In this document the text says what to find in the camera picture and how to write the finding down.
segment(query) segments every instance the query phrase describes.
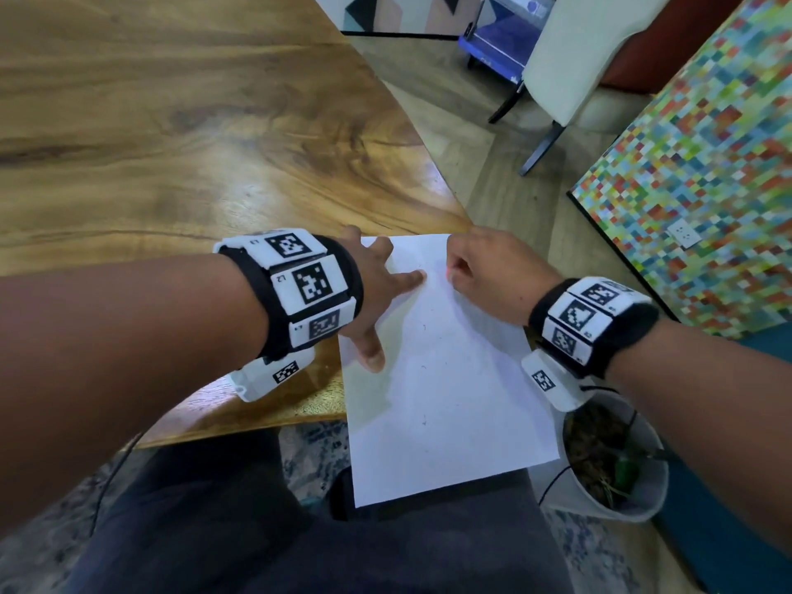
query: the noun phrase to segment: colorful pixel pattern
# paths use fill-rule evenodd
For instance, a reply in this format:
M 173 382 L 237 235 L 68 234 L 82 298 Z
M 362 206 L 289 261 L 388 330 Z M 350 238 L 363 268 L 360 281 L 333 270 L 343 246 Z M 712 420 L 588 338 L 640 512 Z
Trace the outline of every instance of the colorful pixel pattern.
M 790 25 L 792 0 L 746 0 L 573 189 L 680 320 L 725 337 L 792 318 Z

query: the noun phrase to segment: wooden table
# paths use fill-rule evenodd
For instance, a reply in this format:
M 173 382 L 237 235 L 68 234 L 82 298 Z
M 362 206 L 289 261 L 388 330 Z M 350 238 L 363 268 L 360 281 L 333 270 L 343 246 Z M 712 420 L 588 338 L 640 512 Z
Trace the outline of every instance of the wooden table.
M 0 0 L 0 49 L 2 275 L 209 252 L 277 226 L 470 224 L 314 0 Z M 144 445 L 343 416 L 331 339 L 259 402 L 204 387 Z

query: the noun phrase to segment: white plant pot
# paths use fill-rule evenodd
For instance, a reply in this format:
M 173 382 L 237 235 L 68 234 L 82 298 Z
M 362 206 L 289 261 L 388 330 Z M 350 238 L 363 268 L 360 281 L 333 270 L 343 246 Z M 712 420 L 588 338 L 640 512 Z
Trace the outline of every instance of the white plant pot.
M 607 391 L 598 391 L 592 401 L 599 402 L 617 417 L 628 422 L 632 417 L 633 408 L 627 400 L 617 394 Z M 553 409 L 555 431 L 559 439 L 559 454 L 557 461 L 546 462 L 537 467 L 531 467 L 528 472 L 534 488 L 536 498 L 539 499 L 552 479 L 569 465 L 566 448 L 563 440 L 564 417 L 566 413 Z M 629 438 L 642 448 L 656 450 L 663 448 L 658 433 L 648 424 L 642 415 L 638 415 L 629 431 Z M 568 469 L 553 484 L 542 502 L 543 509 L 557 509 L 573 512 L 578 515 L 599 517 L 601 519 L 616 519 L 630 523 L 641 523 L 651 519 L 658 513 L 665 502 L 668 492 L 668 463 L 665 461 L 643 459 L 639 461 L 640 473 L 635 482 L 629 500 L 618 511 L 603 506 L 586 492 L 572 469 Z

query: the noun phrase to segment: black metal leg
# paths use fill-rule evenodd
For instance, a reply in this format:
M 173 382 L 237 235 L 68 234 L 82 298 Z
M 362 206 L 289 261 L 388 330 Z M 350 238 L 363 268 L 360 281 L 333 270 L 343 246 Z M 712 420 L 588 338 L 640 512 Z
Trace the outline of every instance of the black metal leg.
M 547 134 L 540 141 L 540 144 L 536 147 L 530 158 L 525 161 L 523 168 L 520 169 L 520 176 L 525 177 L 528 171 L 534 168 L 534 165 L 542 159 L 542 156 L 547 153 L 549 147 L 555 143 L 555 140 L 564 132 L 564 129 L 566 129 L 566 127 L 553 121 L 553 126 L 547 131 Z
M 495 110 L 495 114 L 490 116 L 490 119 L 488 121 L 490 125 L 494 125 L 495 123 L 497 123 L 500 119 L 504 117 L 504 115 L 507 112 L 510 111 L 510 109 L 514 108 L 514 105 L 517 104 L 517 100 L 523 97 L 524 93 L 525 93 L 525 84 L 522 81 L 520 81 L 520 83 L 517 84 L 517 87 L 514 89 L 514 92 L 510 95 L 510 97 L 507 98 L 506 101 L 500 105 L 499 109 Z

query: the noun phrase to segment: white outlet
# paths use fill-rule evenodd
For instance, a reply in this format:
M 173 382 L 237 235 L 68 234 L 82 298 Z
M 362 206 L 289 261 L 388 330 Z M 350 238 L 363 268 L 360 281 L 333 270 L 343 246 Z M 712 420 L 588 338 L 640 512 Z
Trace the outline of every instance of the white outlet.
M 701 236 L 698 235 L 696 230 L 684 219 L 679 219 L 668 227 L 668 232 L 679 242 L 679 245 L 686 250 L 701 241 Z

